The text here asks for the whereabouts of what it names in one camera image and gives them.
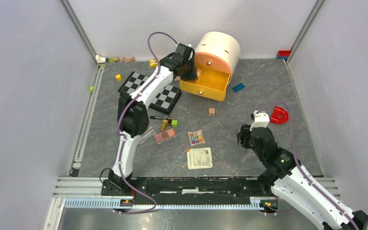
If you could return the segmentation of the cream round drawer cabinet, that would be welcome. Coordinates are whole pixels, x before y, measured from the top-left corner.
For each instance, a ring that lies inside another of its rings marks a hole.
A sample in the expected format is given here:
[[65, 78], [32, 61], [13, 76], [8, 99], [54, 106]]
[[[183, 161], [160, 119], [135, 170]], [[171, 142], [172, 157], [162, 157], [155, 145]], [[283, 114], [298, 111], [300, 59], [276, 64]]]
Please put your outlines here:
[[206, 52], [216, 55], [230, 65], [232, 74], [240, 59], [241, 47], [238, 41], [222, 32], [208, 32], [206, 33], [195, 48], [196, 52]]

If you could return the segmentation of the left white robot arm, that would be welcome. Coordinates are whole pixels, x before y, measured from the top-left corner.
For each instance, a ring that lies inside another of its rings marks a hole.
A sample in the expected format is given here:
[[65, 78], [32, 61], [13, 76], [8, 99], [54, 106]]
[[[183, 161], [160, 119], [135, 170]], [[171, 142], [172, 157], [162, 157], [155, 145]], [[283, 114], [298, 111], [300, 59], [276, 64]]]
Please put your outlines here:
[[177, 76], [186, 81], [198, 79], [195, 50], [182, 43], [161, 59], [155, 71], [139, 88], [119, 97], [117, 133], [120, 141], [116, 161], [108, 174], [108, 180], [119, 195], [126, 195], [131, 190], [128, 178], [133, 172], [133, 158], [139, 138], [149, 127], [148, 108], [159, 92]]

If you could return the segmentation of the colourful eyeshadow palette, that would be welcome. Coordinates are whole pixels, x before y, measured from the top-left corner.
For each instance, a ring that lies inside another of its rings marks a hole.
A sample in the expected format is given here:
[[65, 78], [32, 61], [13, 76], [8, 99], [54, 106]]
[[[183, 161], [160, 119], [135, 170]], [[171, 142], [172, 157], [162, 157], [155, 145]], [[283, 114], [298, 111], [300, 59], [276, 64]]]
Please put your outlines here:
[[205, 143], [205, 137], [204, 137], [203, 131], [201, 129], [197, 130], [197, 131], [188, 132], [188, 137], [189, 137], [189, 141], [190, 141], [191, 146], [195, 146], [195, 145]]

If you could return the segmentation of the black mascara tube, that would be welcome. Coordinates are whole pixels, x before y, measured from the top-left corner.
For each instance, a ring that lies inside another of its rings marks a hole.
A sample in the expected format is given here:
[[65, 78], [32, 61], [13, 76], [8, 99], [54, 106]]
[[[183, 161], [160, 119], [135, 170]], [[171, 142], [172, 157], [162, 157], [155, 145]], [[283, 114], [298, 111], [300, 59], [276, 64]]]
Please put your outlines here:
[[167, 115], [151, 115], [149, 118], [154, 119], [154, 120], [168, 120], [169, 119]]

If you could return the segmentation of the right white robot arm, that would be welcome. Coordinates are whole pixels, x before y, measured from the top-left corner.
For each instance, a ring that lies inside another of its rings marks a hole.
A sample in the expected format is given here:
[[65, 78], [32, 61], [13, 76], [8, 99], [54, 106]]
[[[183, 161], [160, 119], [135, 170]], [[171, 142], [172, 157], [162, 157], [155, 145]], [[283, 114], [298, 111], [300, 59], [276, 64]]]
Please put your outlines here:
[[258, 177], [258, 191], [288, 202], [320, 230], [365, 230], [368, 215], [354, 211], [324, 188], [293, 155], [279, 147], [267, 127], [243, 124], [238, 144], [251, 149], [266, 170]]

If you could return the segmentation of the orange top drawer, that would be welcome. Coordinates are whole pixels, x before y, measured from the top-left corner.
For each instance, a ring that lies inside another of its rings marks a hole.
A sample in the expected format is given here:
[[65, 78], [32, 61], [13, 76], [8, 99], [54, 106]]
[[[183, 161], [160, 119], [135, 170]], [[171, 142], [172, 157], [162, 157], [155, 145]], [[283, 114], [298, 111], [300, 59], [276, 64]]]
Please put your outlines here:
[[199, 68], [212, 68], [225, 73], [232, 73], [232, 69], [226, 60], [206, 52], [196, 52], [195, 54], [195, 64]]

